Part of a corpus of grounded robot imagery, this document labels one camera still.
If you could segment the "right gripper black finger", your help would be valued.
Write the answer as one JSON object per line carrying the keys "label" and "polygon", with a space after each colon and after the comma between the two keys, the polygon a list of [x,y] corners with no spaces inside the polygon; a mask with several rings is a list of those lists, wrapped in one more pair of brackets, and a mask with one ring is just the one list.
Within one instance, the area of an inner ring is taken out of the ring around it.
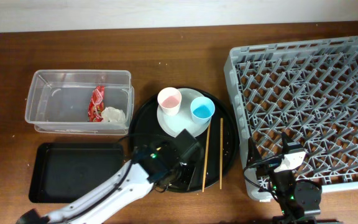
{"label": "right gripper black finger", "polygon": [[283,143],[283,153],[296,153],[303,151],[303,146],[301,145],[301,143],[294,141],[286,133],[281,133],[281,137]]}
{"label": "right gripper black finger", "polygon": [[252,137],[248,139],[248,162],[257,162],[262,159],[262,156],[260,155],[256,143]]}

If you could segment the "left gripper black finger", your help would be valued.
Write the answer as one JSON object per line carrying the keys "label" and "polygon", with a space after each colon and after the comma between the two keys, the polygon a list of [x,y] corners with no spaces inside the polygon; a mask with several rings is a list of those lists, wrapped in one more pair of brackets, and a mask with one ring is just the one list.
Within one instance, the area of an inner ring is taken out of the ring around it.
{"label": "left gripper black finger", "polygon": [[176,149],[196,149],[200,144],[186,129],[182,130],[174,139],[173,145]]}
{"label": "left gripper black finger", "polygon": [[189,175],[186,180],[186,190],[199,190],[203,182],[203,168],[193,166],[189,169]]}

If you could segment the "light blue plastic cup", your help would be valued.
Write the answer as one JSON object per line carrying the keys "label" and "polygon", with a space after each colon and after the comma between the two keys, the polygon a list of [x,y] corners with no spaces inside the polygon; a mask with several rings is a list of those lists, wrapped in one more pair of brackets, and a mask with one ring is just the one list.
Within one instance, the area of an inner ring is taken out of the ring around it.
{"label": "light blue plastic cup", "polygon": [[191,102],[191,118],[196,124],[205,124],[211,119],[215,109],[215,105],[210,98],[199,96]]}

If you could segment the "pink plastic cup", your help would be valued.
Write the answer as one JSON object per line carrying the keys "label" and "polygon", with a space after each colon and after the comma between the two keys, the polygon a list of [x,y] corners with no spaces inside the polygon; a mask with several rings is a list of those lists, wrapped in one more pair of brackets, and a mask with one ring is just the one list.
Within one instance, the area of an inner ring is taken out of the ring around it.
{"label": "pink plastic cup", "polygon": [[166,87],[162,89],[157,96],[157,102],[162,111],[168,116],[175,116],[181,106],[182,95],[180,91],[174,87]]}

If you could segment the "white tissue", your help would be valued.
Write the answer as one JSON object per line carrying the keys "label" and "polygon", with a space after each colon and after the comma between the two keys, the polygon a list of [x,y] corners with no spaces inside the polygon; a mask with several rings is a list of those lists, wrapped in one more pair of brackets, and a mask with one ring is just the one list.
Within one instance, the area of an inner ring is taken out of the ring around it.
{"label": "white tissue", "polygon": [[111,123],[124,123],[126,121],[126,115],[123,110],[116,109],[114,107],[106,107],[102,113],[102,122]]}

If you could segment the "red snack wrapper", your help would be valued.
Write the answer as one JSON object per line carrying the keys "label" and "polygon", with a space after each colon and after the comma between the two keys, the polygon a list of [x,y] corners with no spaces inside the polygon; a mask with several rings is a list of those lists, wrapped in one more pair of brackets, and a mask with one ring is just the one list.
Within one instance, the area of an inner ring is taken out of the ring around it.
{"label": "red snack wrapper", "polygon": [[104,86],[97,86],[91,95],[88,107],[88,121],[101,122],[102,112],[104,110]]}

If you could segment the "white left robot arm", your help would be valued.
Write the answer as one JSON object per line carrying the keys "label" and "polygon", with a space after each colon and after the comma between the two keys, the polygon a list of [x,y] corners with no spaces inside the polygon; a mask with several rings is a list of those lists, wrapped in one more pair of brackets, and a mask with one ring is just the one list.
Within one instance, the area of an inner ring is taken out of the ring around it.
{"label": "white left robot arm", "polygon": [[29,210],[17,223],[103,223],[154,187],[167,188],[181,177],[184,166],[204,157],[203,145],[186,129],[174,138],[154,137],[156,141],[135,147],[132,158],[112,177],[78,200],[44,216]]}

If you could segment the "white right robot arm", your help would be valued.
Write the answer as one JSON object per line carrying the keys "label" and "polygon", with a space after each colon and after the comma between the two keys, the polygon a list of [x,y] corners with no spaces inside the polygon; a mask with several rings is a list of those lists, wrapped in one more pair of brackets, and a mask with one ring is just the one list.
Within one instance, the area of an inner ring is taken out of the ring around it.
{"label": "white right robot arm", "polygon": [[247,166],[255,169],[258,176],[269,176],[268,187],[263,188],[250,180],[245,180],[263,192],[270,193],[279,204],[282,215],[272,218],[273,223],[317,223],[316,216],[321,213],[322,186],[312,180],[296,180],[293,171],[302,165],[306,151],[301,143],[281,133],[282,152],[262,158],[256,143],[248,139]]}

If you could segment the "grey dishwasher rack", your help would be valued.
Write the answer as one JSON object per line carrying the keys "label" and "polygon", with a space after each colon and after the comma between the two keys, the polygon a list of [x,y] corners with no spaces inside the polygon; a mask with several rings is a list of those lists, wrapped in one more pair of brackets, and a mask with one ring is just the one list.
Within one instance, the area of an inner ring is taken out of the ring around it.
{"label": "grey dishwasher rack", "polygon": [[306,152],[297,179],[358,189],[358,36],[234,47],[224,74],[242,164],[249,138],[267,158],[287,133]]}

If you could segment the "left wooden chopstick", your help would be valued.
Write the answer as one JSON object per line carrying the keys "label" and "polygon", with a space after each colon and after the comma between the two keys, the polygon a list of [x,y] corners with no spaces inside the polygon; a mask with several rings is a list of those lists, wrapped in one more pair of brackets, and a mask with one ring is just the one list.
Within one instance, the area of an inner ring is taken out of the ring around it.
{"label": "left wooden chopstick", "polygon": [[208,125],[207,135],[206,135],[206,147],[205,147],[204,166],[203,166],[202,193],[204,193],[205,184],[206,184],[206,174],[207,174],[207,168],[208,168],[208,152],[209,152],[210,129],[211,129],[211,123],[209,123],[209,125]]}

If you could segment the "wooden chopstick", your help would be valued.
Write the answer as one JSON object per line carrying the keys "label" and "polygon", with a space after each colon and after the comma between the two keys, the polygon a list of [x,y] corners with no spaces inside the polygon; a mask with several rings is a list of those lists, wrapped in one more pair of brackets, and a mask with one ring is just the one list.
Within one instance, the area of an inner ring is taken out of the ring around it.
{"label": "wooden chopstick", "polygon": [[202,193],[204,193],[205,184],[206,184],[206,174],[207,174],[207,168],[208,168],[208,152],[209,152],[210,129],[211,129],[211,123],[209,123],[209,125],[208,125],[207,135],[206,135],[206,147],[205,147],[204,166],[203,166]]}
{"label": "wooden chopstick", "polygon": [[219,129],[219,189],[223,188],[223,134],[224,134],[224,119],[220,118]]}

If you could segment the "black round tray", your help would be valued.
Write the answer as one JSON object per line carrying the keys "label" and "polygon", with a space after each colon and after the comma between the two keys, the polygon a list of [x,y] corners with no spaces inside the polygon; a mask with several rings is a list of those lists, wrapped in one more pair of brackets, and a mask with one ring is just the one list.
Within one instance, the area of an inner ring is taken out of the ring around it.
{"label": "black round tray", "polygon": [[[223,176],[230,170],[232,164],[236,160],[236,155],[239,150],[239,137],[237,133],[237,126],[235,124],[233,115],[224,106],[224,104],[215,98],[213,95],[198,89],[203,96],[210,98],[215,105],[215,112],[211,120],[211,129],[209,137],[209,152],[208,152],[208,168],[206,174],[205,187],[219,182],[219,129],[220,118],[224,119],[224,134],[223,134]],[[154,95],[147,100],[143,106],[140,107],[138,112],[134,115],[129,128],[130,134],[136,133],[150,133],[155,136],[137,136],[129,140],[130,147],[138,146],[141,144],[149,144],[159,140],[159,136],[168,135],[159,125],[157,120],[157,95]],[[202,146],[206,145],[207,130],[195,137]],[[204,159],[202,159],[198,166],[203,168]],[[168,190],[176,193],[195,192],[199,190]]]}

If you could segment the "right wooden chopstick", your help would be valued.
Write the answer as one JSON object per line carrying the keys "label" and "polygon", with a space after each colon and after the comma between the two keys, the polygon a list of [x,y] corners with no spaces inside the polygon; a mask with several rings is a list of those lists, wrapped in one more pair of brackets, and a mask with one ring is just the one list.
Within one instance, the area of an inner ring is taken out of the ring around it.
{"label": "right wooden chopstick", "polygon": [[223,134],[224,134],[224,119],[220,118],[219,129],[219,189],[223,188]]}

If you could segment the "black rectangular tray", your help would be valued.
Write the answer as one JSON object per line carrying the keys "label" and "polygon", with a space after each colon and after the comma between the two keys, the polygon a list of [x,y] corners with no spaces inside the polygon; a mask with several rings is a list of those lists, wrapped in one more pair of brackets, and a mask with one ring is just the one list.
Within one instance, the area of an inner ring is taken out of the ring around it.
{"label": "black rectangular tray", "polygon": [[112,177],[123,162],[120,144],[43,143],[37,149],[29,200],[74,202]]}

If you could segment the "clear plastic bin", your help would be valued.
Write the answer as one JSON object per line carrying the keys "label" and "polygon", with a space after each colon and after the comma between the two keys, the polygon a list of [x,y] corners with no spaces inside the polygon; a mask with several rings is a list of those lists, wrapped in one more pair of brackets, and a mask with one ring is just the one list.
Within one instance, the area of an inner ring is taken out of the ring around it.
{"label": "clear plastic bin", "polygon": [[[91,122],[93,92],[104,87],[104,106],[122,110],[122,123]],[[127,70],[38,70],[30,85],[25,120],[38,132],[125,135],[134,111],[134,87]]]}

